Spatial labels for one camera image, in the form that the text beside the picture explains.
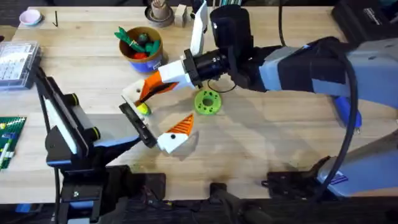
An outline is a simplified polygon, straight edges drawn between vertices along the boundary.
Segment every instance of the wooden tabletop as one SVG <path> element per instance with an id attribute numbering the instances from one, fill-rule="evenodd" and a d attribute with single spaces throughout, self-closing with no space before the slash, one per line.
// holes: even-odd
<path id="1" fill-rule="evenodd" d="M 37 40 L 44 53 L 42 67 L 64 93 L 76 93 L 88 114 L 121 114 L 121 90 L 138 78 L 118 50 L 114 32 L 149 26 L 143 7 L 38 7 L 44 22 L 20 26 L 13 40 Z M 280 44 L 276 7 L 248 7 L 254 43 Z M 58 24 L 55 27 L 55 11 Z M 283 30 L 286 43 L 301 46 L 320 37 L 342 33 L 330 16 L 330 7 L 286 7 Z M 192 22 L 186 28 L 158 29 L 169 61 L 189 48 Z M 214 49 L 211 29 L 205 49 Z M 229 88 L 224 75 L 214 88 Z M 193 111 L 195 91 L 179 90 L 148 101 L 153 110 L 151 129 L 165 131 Z M 128 164 L 133 172 L 164 172 L 166 198 L 207 198 L 212 181 L 228 184 L 238 197 L 266 198 L 260 186 L 270 170 L 308 169 L 324 156 L 340 150 L 345 133 L 337 122 L 330 98 L 293 91 L 257 93 L 236 88 L 222 95 L 223 107 L 215 116 L 195 115 L 194 136 L 173 155 L 143 144 L 112 164 Z M 1 116 L 27 116 L 16 156 L 0 173 L 0 203 L 53 202 L 55 184 L 46 165 L 45 128 L 36 89 L 0 94 Z M 359 102 L 363 115 L 360 135 L 351 148 L 367 144 L 395 130 L 396 110 Z"/>

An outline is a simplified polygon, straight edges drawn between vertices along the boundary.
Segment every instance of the black metal stand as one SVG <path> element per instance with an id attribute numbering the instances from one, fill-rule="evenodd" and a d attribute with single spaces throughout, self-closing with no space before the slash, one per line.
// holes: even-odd
<path id="1" fill-rule="evenodd" d="M 261 185 L 268 188 L 271 198 L 306 200 L 313 197 L 318 190 L 320 186 L 317 181 L 318 170 L 329 158 L 321 159 L 309 171 L 269 172 L 267 180 L 263 180 Z M 327 190 L 321 200 L 337 200 L 337 198 Z"/>
<path id="2" fill-rule="evenodd" d="M 126 105 L 121 107 L 137 129 L 139 138 L 112 146 L 94 147 L 94 140 L 87 141 L 89 138 L 79 124 L 77 115 L 69 108 L 78 105 L 77 96 L 74 96 L 75 105 L 68 105 L 68 95 L 64 95 L 55 81 L 46 77 L 41 68 L 37 72 L 35 82 L 47 130 L 47 164 L 54 167 L 55 171 L 55 223 L 67 224 L 68 220 L 74 218 L 89 218 L 90 223 L 96 223 L 100 216 L 112 212 L 119 199 L 123 197 L 135 197 L 144 193 L 154 203 L 165 197 L 165 174 L 133 174 L 128 166 L 106 166 L 139 141 L 144 141 L 148 146 L 155 144 L 156 139 L 132 109 L 126 108 Z M 68 125 L 69 133 L 72 132 L 74 136 L 80 136 L 86 141 L 76 144 L 77 153 L 71 152 L 58 126 L 50 127 L 45 99 L 50 100 L 54 108 L 58 108 L 56 113 L 63 124 Z M 58 169 L 64 177 L 61 193 Z"/>
<path id="3" fill-rule="evenodd" d="M 59 223 L 89 218 L 96 223 L 112 212 L 119 199 L 135 197 L 150 189 L 157 200 L 165 196 L 165 174 L 133 174 L 128 166 L 110 166 L 103 171 L 64 175 Z"/>
<path id="4" fill-rule="evenodd" d="M 224 183 L 210 184 L 210 200 L 219 200 L 224 205 L 231 223 L 274 223 L 273 219 L 258 204 L 237 198 L 228 193 L 227 186 Z"/>

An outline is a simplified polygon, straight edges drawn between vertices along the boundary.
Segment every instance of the black tube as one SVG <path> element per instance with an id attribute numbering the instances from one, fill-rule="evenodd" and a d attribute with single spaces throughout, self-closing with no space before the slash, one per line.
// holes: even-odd
<path id="1" fill-rule="evenodd" d="M 247 224 L 269 224 L 272 218 L 260 208 L 251 208 L 243 212 L 242 218 Z"/>
<path id="2" fill-rule="evenodd" d="M 337 171 L 341 167 L 344 162 L 344 158 L 347 155 L 349 145 L 351 144 L 351 140 L 353 138 L 355 132 L 355 121 L 356 115 L 358 111 L 358 83 L 356 81 L 355 71 L 352 64 L 346 58 L 345 54 L 339 54 L 335 52 L 336 56 L 338 57 L 339 61 L 342 62 L 346 68 L 346 73 L 349 82 L 349 93 L 350 93 L 350 100 L 351 100 L 351 107 L 349 109 L 349 117 L 348 117 L 348 125 L 346 129 L 346 134 L 344 136 L 343 143 L 341 145 L 340 152 L 337 155 L 335 163 L 331 167 L 328 176 L 326 177 L 325 181 L 321 184 L 319 189 L 315 192 L 315 195 L 311 198 L 309 206 L 302 210 L 294 216 L 294 220 L 298 223 L 304 223 L 305 217 L 308 211 L 312 209 L 314 205 L 316 205 L 319 200 L 322 198 L 323 194 L 325 193 L 326 189 L 328 188 L 331 180 L 335 177 Z"/>
<path id="3" fill-rule="evenodd" d="M 279 11 L 278 11 L 278 30 L 279 30 L 279 38 L 282 46 L 286 46 L 285 39 L 284 39 L 284 33 L 282 32 L 282 7 L 283 7 L 283 0 L 279 0 Z"/>
<path id="4" fill-rule="evenodd" d="M 193 58 L 200 81 L 214 79 L 227 71 L 228 60 L 218 50 Z"/>

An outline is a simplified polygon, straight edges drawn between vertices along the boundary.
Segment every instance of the plastic storage box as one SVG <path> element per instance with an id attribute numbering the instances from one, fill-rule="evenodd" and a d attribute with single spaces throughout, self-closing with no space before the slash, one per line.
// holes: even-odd
<path id="1" fill-rule="evenodd" d="M 0 90 L 25 90 L 32 87 L 33 73 L 40 63 L 37 42 L 0 43 Z"/>

